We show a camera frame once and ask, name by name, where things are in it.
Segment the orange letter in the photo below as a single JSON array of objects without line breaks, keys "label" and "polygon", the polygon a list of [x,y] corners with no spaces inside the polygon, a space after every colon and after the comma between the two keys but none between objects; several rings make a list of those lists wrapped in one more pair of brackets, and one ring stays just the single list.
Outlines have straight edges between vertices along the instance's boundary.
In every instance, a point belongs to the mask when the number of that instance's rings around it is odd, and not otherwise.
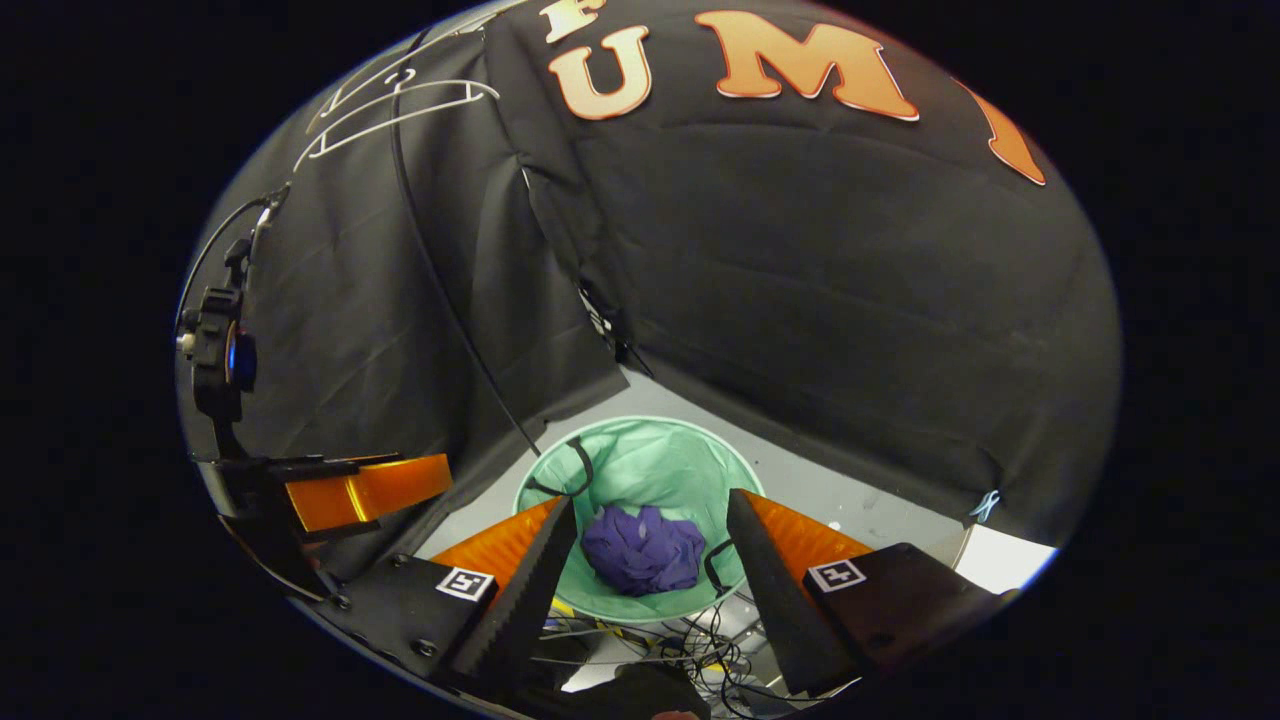
[{"label": "orange letter", "polygon": [[591,24],[598,15],[586,10],[599,10],[603,6],[604,0],[557,0],[543,8],[538,14],[547,15],[547,19],[552,22],[547,42],[556,42],[566,35]]},{"label": "orange letter", "polygon": [[716,83],[728,97],[776,97],[782,83],[764,74],[768,60],[800,95],[814,99],[827,83],[831,69],[840,72],[836,100],[900,120],[918,120],[920,111],[902,97],[883,47],[851,29],[818,23],[804,42],[796,42],[777,26],[754,13],[714,10],[699,13],[694,22],[719,36],[724,51],[724,79]]},{"label": "orange letter", "polygon": [[603,120],[626,115],[635,110],[645,97],[653,78],[649,77],[649,60],[644,56],[640,41],[649,35],[644,26],[628,27],[604,36],[600,46],[613,50],[622,68],[622,87],[608,95],[600,95],[591,85],[586,69],[586,59],[591,56],[590,47],[576,47],[552,60],[548,69],[561,81],[564,104],[575,115],[586,120]]},{"label": "orange letter", "polygon": [[[964,83],[957,79],[956,85],[964,87]],[[964,88],[969,95],[973,95],[974,101],[982,108],[982,114],[987,115],[987,124],[991,126],[991,140],[987,141],[987,147],[991,147],[991,151],[1004,164],[1018,170],[1027,179],[1036,184],[1044,184],[1044,173],[1036,165],[1036,160],[1032,159],[1032,151],[1027,147],[1027,141],[1023,140],[1023,133],[1018,132],[1018,127],[1014,126],[1012,120],[1006,118],[995,105],[978,97],[977,92],[968,87]]]}]

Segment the crumpled purple fabric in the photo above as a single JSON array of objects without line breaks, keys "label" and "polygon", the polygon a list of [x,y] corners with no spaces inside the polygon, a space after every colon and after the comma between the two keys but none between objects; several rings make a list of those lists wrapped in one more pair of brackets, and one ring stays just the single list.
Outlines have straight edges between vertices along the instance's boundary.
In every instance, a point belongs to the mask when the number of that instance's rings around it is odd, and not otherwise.
[{"label": "crumpled purple fabric", "polygon": [[698,584],[707,541],[692,520],[667,520],[653,506],[634,518],[604,506],[582,533],[582,552],[600,579],[628,597],[687,589]]}]

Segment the black wall fabric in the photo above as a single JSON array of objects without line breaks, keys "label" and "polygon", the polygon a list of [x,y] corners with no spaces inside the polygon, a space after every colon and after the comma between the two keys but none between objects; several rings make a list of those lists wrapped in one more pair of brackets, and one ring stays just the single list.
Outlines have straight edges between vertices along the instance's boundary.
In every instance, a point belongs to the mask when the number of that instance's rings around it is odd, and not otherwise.
[{"label": "black wall fabric", "polygon": [[[486,55],[531,202],[567,272],[658,380],[753,432],[963,519],[1060,544],[1101,470],[1120,331],[1098,241],[1029,141],[1037,186],[988,149],[957,82],[909,47],[805,4],[609,3],[548,44],[540,6],[488,28]],[[902,122],[814,99],[717,92],[705,10],[748,10],[804,40],[814,23],[883,45],[920,110]],[[550,60],[643,24],[648,99],[605,120],[566,106]],[[768,64],[765,72],[780,78]]]},{"label": "black wall fabric", "polygon": [[[982,110],[942,69],[815,5],[611,0],[550,45],[540,9],[516,5],[416,54],[406,83],[470,79],[497,96],[401,124],[430,259],[525,429],[536,437],[626,386],[582,288],[691,401],[950,518],[998,489],[993,528],[1065,542],[1111,437],[1119,318],[1098,241],[1034,141],[1043,187],[991,152]],[[814,99],[786,82],[767,100],[721,95],[719,40],[694,15],[726,9],[797,40],[819,22],[876,38],[919,120],[841,105],[835,73]],[[621,73],[600,40],[636,24],[649,29],[652,92],[618,118],[575,117],[548,64],[593,47],[607,92]],[[346,92],[407,45],[344,78]],[[261,355],[238,427],[251,452],[449,455],[456,487],[439,502],[330,543],[325,560],[349,577],[416,548],[525,445],[433,295],[387,131],[292,173],[342,114],[316,117],[337,87],[264,143],[207,229],[292,179],[244,316]],[[406,94],[401,114],[462,96]],[[330,143],[389,119],[383,105],[335,126]],[[207,423],[179,397],[192,448],[210,455]]]}]

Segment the grey floor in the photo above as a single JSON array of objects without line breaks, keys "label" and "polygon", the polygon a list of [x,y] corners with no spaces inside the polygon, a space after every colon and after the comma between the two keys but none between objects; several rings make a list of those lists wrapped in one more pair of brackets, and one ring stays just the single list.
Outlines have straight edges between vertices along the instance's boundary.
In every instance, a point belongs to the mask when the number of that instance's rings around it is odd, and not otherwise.
[{"label": "grey floor", "polygon": [[[631,387],[575,418],[548,425],[547,434],[543,436],[545,439],[539,445],[549,447],[584,425],[622,415],[657,415],[685,420],[718,434],[742,454],[755,469],[767,497],[826,523],[873,550],[910,542],[943,559],[959,547],[964,534],[959,521],[810,462],[722,420],[645,375],[623,372]],[[526,452],[479,498],[449,515],[415,555],[429,559],[508,518],[516,492],[532,468],[534,460],[532,451]],[[945,561],[950,562],[952,557],[954,555]],[[744,652],[755,653],[753,675],[760,684],[773,683],[769,685],[773,692],[785,693],[786,689],[777,678],[777,666],[772,664],[763,628],[759,625],[759,614],[750,598],[750,588],[744,587],[741,593],[730,596],[724,601],[721,607],[721,633],[737,637]],[[709,621],[710,612],[705,615],[703,623]],[[690,619],[698,621],[695,616]],[[654,628],[662,632],[660,626]],[[593,665],[584,665],[564,689],[572,692],[607,682],[613,678],[613,670],[618,664],[635,660],[635,652],[622,642],[604,642],[590,659]]]}]

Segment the green laundry basket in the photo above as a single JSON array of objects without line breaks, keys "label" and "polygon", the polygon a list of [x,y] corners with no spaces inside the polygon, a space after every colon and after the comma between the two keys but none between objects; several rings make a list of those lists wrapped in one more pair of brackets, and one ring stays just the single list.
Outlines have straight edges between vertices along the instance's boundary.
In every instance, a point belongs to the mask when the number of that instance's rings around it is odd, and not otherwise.
[{"label": "green laundry basket", "polygon": [[[617,505],[631,515],[653,505],[668,520],[692,520],[698,525],[707,541],[705,561],[716,546],[728,539],[728,492],[745,488],[764,495],[750,464],[714,433],[669,418],[625,416],[590,424],[543,452],[516,493],[515,512],[554,497],[530,487],[530,478],[559,492],[582,487],[586,468],[568,445],[575,438],[581,438],[595,471],[591,486],[571,498],[580,539],[605,505]],[[713,557],[712,566],[730,592],[742,587],[746,575],[732,546]],[[644,597],[620,594],[596,575],[581,542],[573,543],[564,562],[556,597],[593,618],[634,624],[692,615],[719,600],[701,564],[698,584],[691,588]]]}]

